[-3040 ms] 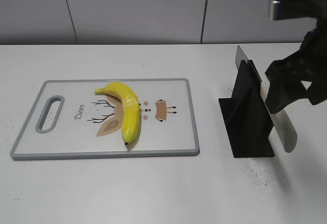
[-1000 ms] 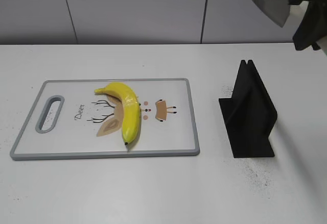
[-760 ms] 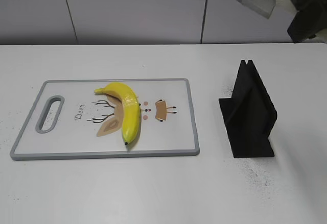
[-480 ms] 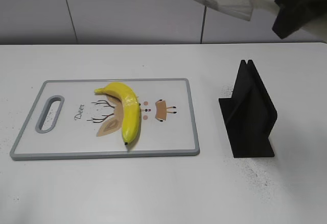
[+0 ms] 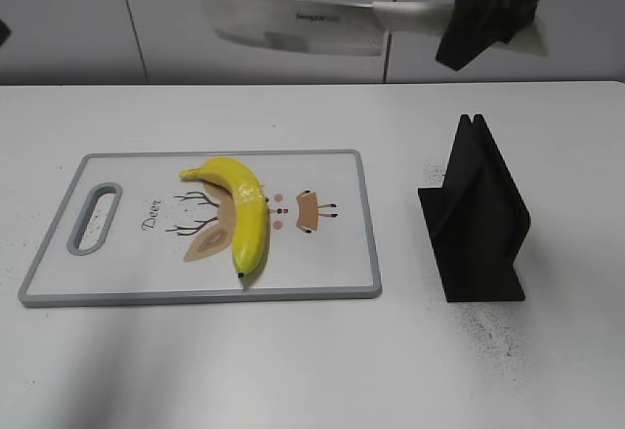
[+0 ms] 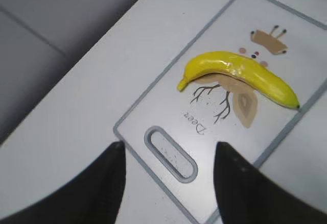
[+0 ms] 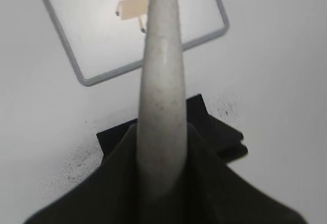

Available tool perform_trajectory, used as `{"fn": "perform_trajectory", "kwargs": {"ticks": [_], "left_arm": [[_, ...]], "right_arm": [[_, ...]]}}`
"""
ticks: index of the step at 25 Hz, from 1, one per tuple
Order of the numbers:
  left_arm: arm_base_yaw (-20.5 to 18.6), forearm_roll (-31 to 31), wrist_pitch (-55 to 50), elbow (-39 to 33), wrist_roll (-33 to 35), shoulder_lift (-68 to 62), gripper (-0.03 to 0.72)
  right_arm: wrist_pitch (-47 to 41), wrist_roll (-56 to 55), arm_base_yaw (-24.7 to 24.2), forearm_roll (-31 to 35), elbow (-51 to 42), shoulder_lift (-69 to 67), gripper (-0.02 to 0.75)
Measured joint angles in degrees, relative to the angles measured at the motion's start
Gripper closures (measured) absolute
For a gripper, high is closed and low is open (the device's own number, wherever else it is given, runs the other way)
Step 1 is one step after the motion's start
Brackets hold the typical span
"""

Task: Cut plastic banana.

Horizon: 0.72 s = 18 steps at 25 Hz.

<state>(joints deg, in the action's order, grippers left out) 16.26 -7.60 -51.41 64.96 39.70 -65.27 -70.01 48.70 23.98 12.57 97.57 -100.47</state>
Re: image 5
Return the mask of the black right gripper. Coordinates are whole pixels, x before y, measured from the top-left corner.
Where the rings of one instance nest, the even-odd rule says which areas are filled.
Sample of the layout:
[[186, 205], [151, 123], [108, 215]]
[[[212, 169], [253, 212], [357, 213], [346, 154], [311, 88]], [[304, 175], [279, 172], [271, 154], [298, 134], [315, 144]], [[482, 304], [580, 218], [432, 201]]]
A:
[[509, 43], [531, 25], [540, 0], [455, 0], [436, 61], [458, 71], [497, 42]]

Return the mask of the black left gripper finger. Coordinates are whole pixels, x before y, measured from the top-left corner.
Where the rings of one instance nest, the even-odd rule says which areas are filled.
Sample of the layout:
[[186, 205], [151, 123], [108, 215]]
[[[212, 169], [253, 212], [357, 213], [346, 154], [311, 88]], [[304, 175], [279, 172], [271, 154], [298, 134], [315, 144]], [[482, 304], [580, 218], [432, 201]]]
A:
[[2, 46], [10, 36], [11, 29], [3, 21], [0, 21], [0, 46]]

